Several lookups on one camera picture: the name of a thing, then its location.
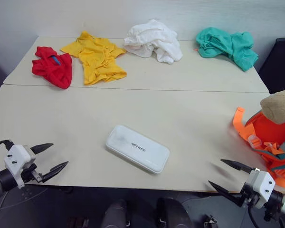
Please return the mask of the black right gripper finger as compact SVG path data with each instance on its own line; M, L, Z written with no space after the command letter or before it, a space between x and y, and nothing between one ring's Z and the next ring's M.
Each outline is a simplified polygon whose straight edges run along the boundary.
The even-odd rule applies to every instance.
M236 196L232 195L225 188L223 188L223 187L221 187L221 186L219 186L219 185L217 185L211 181L208 181L208 182L221 196L232 201L237 206L242 207L241 197L236 197Z
M227 160L227 159L221 159L221 161L239 171L250 173L253 170L253 168L247 165L244 165L240 162L237 162L237 161L232 161L232 160Z

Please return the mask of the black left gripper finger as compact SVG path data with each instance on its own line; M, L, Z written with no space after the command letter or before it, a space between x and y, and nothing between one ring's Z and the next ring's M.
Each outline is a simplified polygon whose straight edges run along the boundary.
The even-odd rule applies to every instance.
M58 175L66 167L67 164L68 164L68 161L63 162L63 163L51 168L47 174L42 176L42 182L44 183L44 182L48 181L49 179Z
M44 144L39 144L31 147L30 149L33 151L35 155L47 150L49 147L53 146L53 143L44 143Z

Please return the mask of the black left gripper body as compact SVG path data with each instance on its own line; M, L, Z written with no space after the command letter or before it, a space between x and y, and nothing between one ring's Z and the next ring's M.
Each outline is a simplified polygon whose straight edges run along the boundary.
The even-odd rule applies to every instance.
M36 168L36 164L33 163L22 171L21 178L24 183L27 183L29 181L36 181L37 183L40 183L43 181L43 175L41 173L38 173L36 171Z

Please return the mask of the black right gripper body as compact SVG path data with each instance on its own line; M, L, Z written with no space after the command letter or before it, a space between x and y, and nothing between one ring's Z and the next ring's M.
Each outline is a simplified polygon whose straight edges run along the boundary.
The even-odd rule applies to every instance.
M242 208L252 208L259 200L259 193L254 191L250 186L243 186L240 191L237 205Z

